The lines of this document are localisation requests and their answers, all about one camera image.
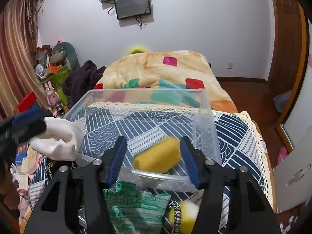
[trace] wall outlet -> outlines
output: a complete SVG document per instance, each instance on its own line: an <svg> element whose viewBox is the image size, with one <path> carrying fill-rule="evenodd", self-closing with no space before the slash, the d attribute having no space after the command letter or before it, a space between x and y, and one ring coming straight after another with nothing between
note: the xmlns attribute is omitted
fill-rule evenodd
<svg viewBox="0 0 312 234"><path fill-rule="evenodd" d="M227 68L232 69L233 68L233 63L232 62L228 62L227 63Z"/></svg>

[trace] blue patterned cloth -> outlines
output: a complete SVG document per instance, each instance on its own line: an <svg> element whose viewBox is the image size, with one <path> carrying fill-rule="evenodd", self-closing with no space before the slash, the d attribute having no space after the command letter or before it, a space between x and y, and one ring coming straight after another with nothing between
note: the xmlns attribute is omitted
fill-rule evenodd
<svg viewBox="0 0 312 234"><path fill-rule="evenodd" d="M126 152L123 165L133 167L132 160L135 155L149 148L165 136L174 136L180 139L182 136L187 135L192 139L193 115L191 113L126 109L108 110L86 107L72 116L70 121L78 125L85 133L79 152L90 157L99 158L105 150L113 147L118 136L125 136L127 138L128 151ZM239 117L224 113L214 114L214 121L220 146L222 166L235 169L238 169L241 165L247 166L260 187L264 189L256 142L248 126ZM200 140L198 140L197 148L200 148L200 146ZM183 160L169 170L168 174L187 175ZM32 182L30 193L32 186L36 186L40 182L45 186L47 184L46 170L41 167L39 167ZM171 200L173 201L191 199L193 202L198 202L201 199L200 192L174 192L156 189L149 189L149 192L155 195L167 192L171 195ZM224 233L226 230L229 193L230 190L225 187L220 233ZM169 221L165 218L162 233L171 233L171 230Z"/></svg>

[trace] metal chain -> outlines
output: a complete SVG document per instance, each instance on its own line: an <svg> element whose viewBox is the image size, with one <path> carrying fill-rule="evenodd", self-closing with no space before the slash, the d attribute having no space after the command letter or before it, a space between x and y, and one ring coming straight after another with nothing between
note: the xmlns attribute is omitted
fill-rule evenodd
<svg viewBox="0 0 312 234"><path fill-rule="evenodd" d="M56 161L54 160L51 160L51 162L49 162L47 165L46 165L46 171L48 172L50 178L52 179L53 178L53 175L52 175L52 172L51 172L51 168L52 166L56 163ZM71 163L71 169L76 169L76 166L74 164L74 161Z"/></svg>
<svg viewBox="0 0 312 234"><path fill-rule="evenodd" d="M50 169L52 168L52 166L53 166L54 164L55 164L55 161L52 160L50 163L48 163L48 164L46 165L46 170L47 170L47 172L48 172L48 174L49 174L49 176L50 176L50 179L53 178L53 175L52 175L52 172L50 171Z"/></svg>
<svg viewBox="0 0 312 234"><path fill-rule="evenodd" d="M169 208L174 209L174 225L172 227L171 234L178 234L181 227L181 218L182 218L180 204L176 201L173 201L169 203Z"/></svg>

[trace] beige comforter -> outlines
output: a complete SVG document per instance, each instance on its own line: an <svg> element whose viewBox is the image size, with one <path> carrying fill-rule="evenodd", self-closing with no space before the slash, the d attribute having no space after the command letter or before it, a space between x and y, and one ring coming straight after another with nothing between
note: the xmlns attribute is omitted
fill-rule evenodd
<svg viewBox="0 0 312 234"><path fill-rule="evenodd" d="M105 70L98 84L102 83L104 89L190 88L186 86L186 79L203 82L212 109L228 113L237 112L230 96L213 75L206 58L193 51L128 55L113 62Z"/></svg>

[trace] wooden door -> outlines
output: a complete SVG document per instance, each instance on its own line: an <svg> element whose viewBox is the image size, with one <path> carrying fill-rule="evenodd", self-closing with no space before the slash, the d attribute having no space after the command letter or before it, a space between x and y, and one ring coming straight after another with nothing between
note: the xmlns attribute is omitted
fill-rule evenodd
<svg viewBox="0 0 312 234"><path fill-rule="evenodd" d="M274 96L292 90L300 63L302 18L297 0L273 0L275 43L268 86Z"/></svg>

